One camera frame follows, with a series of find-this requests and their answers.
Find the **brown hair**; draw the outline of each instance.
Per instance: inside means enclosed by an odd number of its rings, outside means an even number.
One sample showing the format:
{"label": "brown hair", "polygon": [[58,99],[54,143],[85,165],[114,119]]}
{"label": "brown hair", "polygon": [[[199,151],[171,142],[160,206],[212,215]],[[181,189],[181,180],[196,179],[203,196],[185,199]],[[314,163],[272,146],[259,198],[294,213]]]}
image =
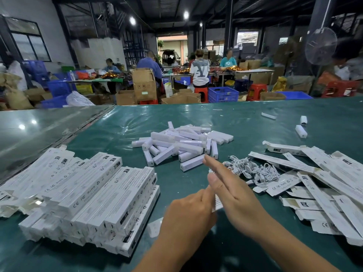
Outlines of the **brown hair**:
{"label": "brown hair", "polygon": [[197,57],[203,57],[203,55],[204,55],[204,51],[203,50],[198,49],[198,50],[195,51],[195,56],[197,56]]}

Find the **ceiling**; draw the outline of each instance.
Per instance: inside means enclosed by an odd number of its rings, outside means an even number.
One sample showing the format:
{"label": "ceiling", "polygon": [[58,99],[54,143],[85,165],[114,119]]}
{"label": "ceiling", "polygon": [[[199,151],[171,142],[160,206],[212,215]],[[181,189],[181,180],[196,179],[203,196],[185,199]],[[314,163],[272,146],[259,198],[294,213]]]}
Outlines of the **ceiling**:
{"label": "ceiling", "polygon": [[[227,0],[55,0],[58,3],[112,2],[134,15],[146,29],[156,33],[181,32],[199,28],[224,27]],[[308,25],[315,0],[233,0],[233,24],[257,28],[289,23]],[[184,21],[183,13],[189,12]],[[363,0],[337,0],[334,15],[363,12]]]}

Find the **person's left hand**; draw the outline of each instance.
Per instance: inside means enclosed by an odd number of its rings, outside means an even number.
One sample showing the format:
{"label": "person's left hand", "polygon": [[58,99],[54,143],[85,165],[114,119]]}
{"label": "person's left hand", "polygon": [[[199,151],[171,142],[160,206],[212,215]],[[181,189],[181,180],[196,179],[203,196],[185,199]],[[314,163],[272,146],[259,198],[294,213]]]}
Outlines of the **person's left hand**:
{"label": "person's left hand", "polygon": [[174,200],[166,210],[155,242],[159,250],[183,265],[193,256],[217,217],[212,209],[215,193],[208,186],[195,194]]}

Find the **person's right hand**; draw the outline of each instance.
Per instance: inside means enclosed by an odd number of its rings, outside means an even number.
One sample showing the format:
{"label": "person's right hand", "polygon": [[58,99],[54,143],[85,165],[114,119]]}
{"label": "person's right hand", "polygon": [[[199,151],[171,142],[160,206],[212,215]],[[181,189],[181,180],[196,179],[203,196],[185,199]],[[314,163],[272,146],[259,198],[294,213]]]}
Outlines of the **person's right hand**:
{"label": "person's right hand", "polygon": [[204,155],[203,163],[215,172],[208,174],[208,182],[221,200],[231,224],[246,236],[257,239],[273,218],[239,176],[208,155]]}

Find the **person in blue shirt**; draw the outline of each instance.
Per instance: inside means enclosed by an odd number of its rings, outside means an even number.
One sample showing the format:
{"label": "person in blue shirt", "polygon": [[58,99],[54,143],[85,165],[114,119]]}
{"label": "person in blue shirt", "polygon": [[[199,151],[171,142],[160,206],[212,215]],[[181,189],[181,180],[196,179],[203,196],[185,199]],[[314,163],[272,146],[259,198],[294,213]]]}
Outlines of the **person in blue shirt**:
{"label": "person in blue shirt", "polygon": [[161,78],[163,77],[163,73],[161,72],[159,65],[155,62],[155,55],[151,50],[146,53],[145,58],[139,61],[136,68],[152,69],[152,72],[154,73],[155,79],[157,81],[161,80]]}
{"label": "person in blue shirt", "polygon": [[224,57],[220,63],[221,68],[228,68],[232,66],[236,66],[237,62],[234,57],[232,57],[233,51],[232,49],[227,50],[227,57]]}
{"label": "person in blue shirt", "polygon": [[121,73],[121,71],[113,64],[111,58],[106,59],[107,67],[103,68],[106,72]]}

